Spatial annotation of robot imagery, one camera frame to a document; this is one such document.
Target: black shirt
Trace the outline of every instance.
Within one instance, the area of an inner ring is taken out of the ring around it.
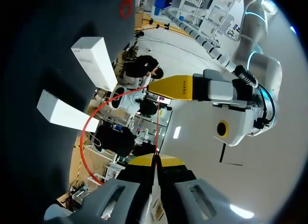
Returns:
[[[155,149],[156,149],[155,145],[143,142],[142,145],[135,146],[132,154],[135,157],[139,157],[150,153],[155,153]]]
[[[119,132],[104,124],[98,127],[95,137],[102,144],[97,149],[109,149],[124,158],[134,149],[136,139],[136,136],[127,127],[123,127]]]
[[[125,63],[126,75],[133,78],[144,77],[148,72],[158,66],[158,61],[150,55],[141,55],[135,62]]]

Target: table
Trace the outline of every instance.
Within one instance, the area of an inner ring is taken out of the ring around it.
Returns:
[[[9,1],[11,17],[7,18],[3,50],[5,160],[1,166],[14,197],[23,207],[18,209],[20,218],[41,218],[49,204],[67,191],[78,134],[77,130],[48,123],[36,109],[39,96],[46,89],[84,111],[95,87],[70,47],[80,37],[103,36],[113,62],[134,40],[134,13],[122,20],[120,2]]]

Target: ceiling light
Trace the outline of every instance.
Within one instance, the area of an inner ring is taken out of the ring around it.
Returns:
[[[180,130],[181,130],[181,126],[178,126],[175,128],[173,139],[177,139],[179,137]]]
[[[240,215],[242,218],[245,218],[245,219],[252,218],[255,215],[254,213],[252,213],[250,211],[243,210],[243,209],[241,209],[241,208],[239,208],[237,206],[234,206],[232,204],[230,204],[230,209],[234,213]]]

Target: white rectangular package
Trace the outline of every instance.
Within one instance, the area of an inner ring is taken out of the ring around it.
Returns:
[[[40,95],[37,109],[50,123],[82,130],[88,118],[87,114],[68,105],[48,91],[43,90]],[[92,118],[87,125],[87,132],[96,132],[99,120]]]
[[[82,37],[72,52],[93,84],[112,92],[117,80],[103,37]]]

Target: red cable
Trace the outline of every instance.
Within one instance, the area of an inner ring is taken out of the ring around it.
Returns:
[[[156,149],[155,149],[155,155],[157,155],[157,149],[158,149],[158,118],[159,118],[159,104],[160,104],[160,101],[158,101],[158,106],[157,106],[157,121],[156,121]]]
[[[81,136],[80,136],[80,143],[79,143],[79,144],[80,144],[80,145],[79,145],[79,146],[80,146],[79,149],[80,149],[80,155],[81,155],[82,163],[83,163],[83,165],[85,166],[85,168],[86,168],[86,170],[88,171],[88,173],[90,174],[90,176],[91,176],[96,182],[98,182],[100,185],[103,185],[103,183],[102,183],[100,180],[98,180],[98,179],[94,176],[94,174],[91,172],[91,170],[89,169],[89,167],[88,167],[88,165],[87,165],[87,163],[86,163],[85,156],[83,155],[83,148],[84,148],[84,147],[83,147],[83,137],[84,137],[84,135],[85,135],[85,131],[86,131],[87,125],[88,125],[88,123],[90,122],[90,120],[94,117],[94,115],[95,115],[102,107],[104,107],[106,104],[108,104],[109,102],[111,102],[111,101],[113,101],[113,100],[115,100],[115,99],[117,99],[117,98],[119,98],[119,97],[121,97],[121,96],[123,96],[123,95],[131,94],[131,93],[133,93],[133,92],[136,92],[136,91],[139,91],[139,90],[142,90],[142,89],[146,89],[146,87],[137,88],[137,89],[134,89],[134,90],[131,90],[131,91],[122,93],[122,94],[120,94],[120,95],[117,95],[117,96],[111,98],[110,100],[106,101],[105,103],[99,105],[98,108],[90,115],[90,117],[89,117],[89,119],[87,120],[85,126],[83,127],[83,130],[82,130]]]
[[[120,16],[122,19],[128,19],[130,14],[131,14],[131,10],[133,7],[133,0],[121,0],[120,3]]]

